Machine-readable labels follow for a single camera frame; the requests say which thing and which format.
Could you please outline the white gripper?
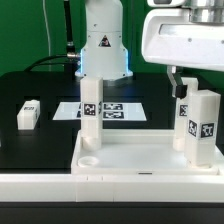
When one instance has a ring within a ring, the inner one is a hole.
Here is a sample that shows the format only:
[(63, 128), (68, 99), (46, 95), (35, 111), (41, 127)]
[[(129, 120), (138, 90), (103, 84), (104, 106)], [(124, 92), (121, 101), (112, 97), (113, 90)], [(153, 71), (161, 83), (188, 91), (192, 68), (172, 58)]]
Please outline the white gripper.
[(189, 16), (188, 9), (151, 10), (142, 33), (144, 60), (168, 65), (172, 96), (179, 99), (187, 93), (182, 67), (224, 71), (224, 25), (191, 23)]

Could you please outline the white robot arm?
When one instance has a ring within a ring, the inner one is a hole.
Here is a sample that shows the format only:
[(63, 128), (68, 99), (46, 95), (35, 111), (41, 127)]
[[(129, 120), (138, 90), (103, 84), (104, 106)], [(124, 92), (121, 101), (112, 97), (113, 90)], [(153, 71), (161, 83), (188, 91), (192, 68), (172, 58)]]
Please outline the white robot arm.
[[(167, 67), (174, 97), (187, 93), (182, 68), (224, 71), (224, 0), (147, 0), (147, 4), (151, 10), (144, 20), (141, 54), (145, 61)], [(87, 40), (76, 75), (109, 82), (130, 77), (121, 1), (85, 0), (85, 8)]]

